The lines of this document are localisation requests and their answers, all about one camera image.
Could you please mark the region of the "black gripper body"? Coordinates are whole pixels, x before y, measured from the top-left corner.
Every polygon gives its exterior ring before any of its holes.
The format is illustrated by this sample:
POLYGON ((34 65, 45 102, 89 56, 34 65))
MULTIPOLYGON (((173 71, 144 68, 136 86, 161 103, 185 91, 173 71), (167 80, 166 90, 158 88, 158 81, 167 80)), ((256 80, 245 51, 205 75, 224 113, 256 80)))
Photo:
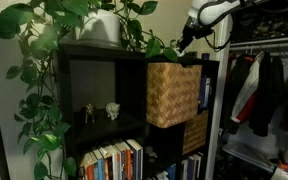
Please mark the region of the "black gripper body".
POLYGON ((177 41, 176 53, 178 56, 183 56, 185 54, 184 50, 187 46, 191 44, 193 39, 204 38, 212 33, 212 29, 210 27, 202 27, 202 26, 193 26, 189 27, 187 25, 184 26, 182 31, 182 37, 177 41))

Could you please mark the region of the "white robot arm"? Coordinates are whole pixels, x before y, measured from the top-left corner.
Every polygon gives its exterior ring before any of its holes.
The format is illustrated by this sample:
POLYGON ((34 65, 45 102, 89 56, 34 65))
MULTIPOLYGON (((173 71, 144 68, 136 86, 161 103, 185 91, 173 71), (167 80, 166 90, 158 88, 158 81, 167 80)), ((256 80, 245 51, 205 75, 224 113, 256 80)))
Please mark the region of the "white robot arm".
POLYGON ((182 37, 177 41, 174 51, 178 57, 182 57, 185 54, 184 50, 193 39, 210 35, 212 28, 227 15, 251 6, 261 6, 267 2, 280 5, 288 0, 192 0, 182 37))

